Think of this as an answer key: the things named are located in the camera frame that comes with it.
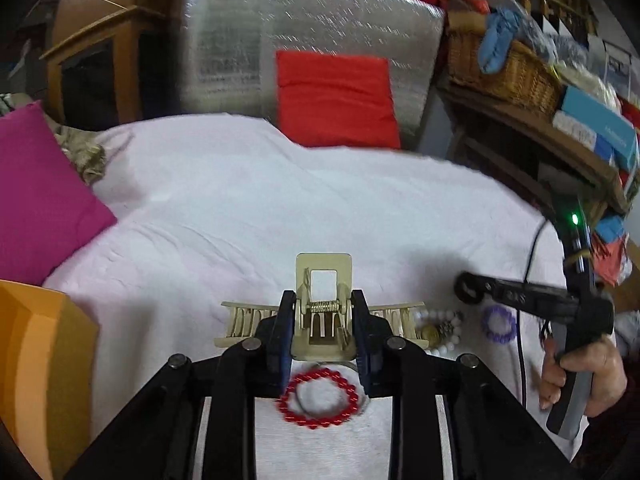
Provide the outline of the right hand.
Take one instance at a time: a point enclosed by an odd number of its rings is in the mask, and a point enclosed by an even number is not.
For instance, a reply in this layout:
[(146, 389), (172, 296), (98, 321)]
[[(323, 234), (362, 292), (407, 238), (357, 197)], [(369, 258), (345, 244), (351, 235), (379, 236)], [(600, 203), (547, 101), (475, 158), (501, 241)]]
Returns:
[(592, 373), (591, 392), (585, 415), (597, 417), (612, 408), (624, 395), (627, 377), (620, 352), (611, 339), (603, 336), (587, 347), (564, 354), (555, 359), (555, 341), (544, 341), (544, 365), (538, 387), (539, 407), (544, 411), (557, 404), (568, 373)]

